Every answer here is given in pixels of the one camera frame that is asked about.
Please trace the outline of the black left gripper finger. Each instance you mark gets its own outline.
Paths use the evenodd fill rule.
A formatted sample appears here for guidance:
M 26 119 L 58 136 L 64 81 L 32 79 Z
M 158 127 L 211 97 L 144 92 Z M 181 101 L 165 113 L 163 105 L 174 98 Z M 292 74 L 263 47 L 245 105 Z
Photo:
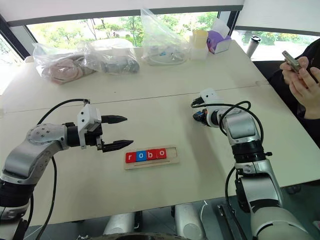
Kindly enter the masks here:
M 133 140 L 117 140 L 117 141 L 114 141 L 113 143 L 108 143 L 108 144 L 103 143 L 101 145 L 101 150 L 103 153 L 113 152 L 129 146 L 133 142 L 134 142 Z
M 120 116 L 120 115 L 102 115 L 101 116 L 102 124 L 117 124 L 127 120 L 128 119 L 126 117 Z

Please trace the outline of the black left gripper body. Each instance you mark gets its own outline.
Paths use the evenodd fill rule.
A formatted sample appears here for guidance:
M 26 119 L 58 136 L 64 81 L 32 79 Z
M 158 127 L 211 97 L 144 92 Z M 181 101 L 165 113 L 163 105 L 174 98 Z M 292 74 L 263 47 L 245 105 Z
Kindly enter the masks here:
M 102 135 L 103 135 L 103 129 L 102 129 L 102 125 L 99 123 L 95 128 L 95 130 L 87 131 L 87 133 L 84 134 L 85 145 L 91 146 L 91 147 L 96 146 L 97 150 L 101 151 L 104 144 Z

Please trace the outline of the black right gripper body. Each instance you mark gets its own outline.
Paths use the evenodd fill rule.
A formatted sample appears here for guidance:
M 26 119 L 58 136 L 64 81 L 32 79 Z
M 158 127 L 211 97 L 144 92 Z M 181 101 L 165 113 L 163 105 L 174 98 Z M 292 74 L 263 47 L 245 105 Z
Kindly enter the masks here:
M 208 114 L 208 110 L 206 108 L 204 108 L 200 113 L 200 122 L 206 126 L 209 125 L 207 121 L 207 114 Z

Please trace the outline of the person's right hand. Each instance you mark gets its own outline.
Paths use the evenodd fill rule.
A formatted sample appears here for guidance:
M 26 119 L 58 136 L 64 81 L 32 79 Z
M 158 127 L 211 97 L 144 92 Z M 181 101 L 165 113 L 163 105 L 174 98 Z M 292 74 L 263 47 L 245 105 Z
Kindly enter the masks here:
M 302 56 L 297 59 L 300 69 L 299 70 L 306 70 L 309 65 L 309 60 L 307 57 Z M 295 71 L 287 62 L 283 62 L 280 65 L 280 69 L 282 70 L 282 74 L 285 75 L 299 75 L 299 71 Z

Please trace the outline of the person's left hand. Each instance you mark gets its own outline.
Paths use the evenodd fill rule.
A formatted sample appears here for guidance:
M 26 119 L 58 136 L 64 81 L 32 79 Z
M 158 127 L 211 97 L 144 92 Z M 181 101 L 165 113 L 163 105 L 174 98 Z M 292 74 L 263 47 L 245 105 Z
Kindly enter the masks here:
M 304 84 L 298 78 L 295 78 L 289 84 L 289 89 L 297 101 L 304 106 L 304 118 L 308 120 L 319 119 L 320 85 L 305 68 L 301 68 L 298 73 Z

